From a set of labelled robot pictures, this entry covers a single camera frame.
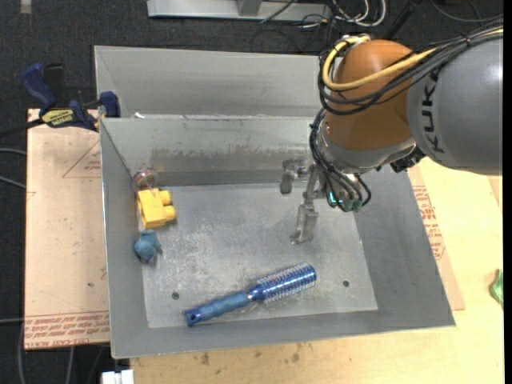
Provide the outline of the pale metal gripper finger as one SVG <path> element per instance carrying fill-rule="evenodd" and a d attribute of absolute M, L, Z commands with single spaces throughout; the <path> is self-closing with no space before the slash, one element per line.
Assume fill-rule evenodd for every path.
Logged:
<path fill-rule="evenodd" d="M 291 158 L 282 162 L 282 176 L 280 181 L 281 194 L 290 194 L 296 179 L 305 178 L 308 175 L 306 160 L 302 157 Z"/>
<path fill-rule="evenodd" d="M 319 214 L 312 203 L 303 203 L 298 207 L 296 230 L 290 236 L 293 244 L 301 244 L 313 240 L 318 216 Z"/>

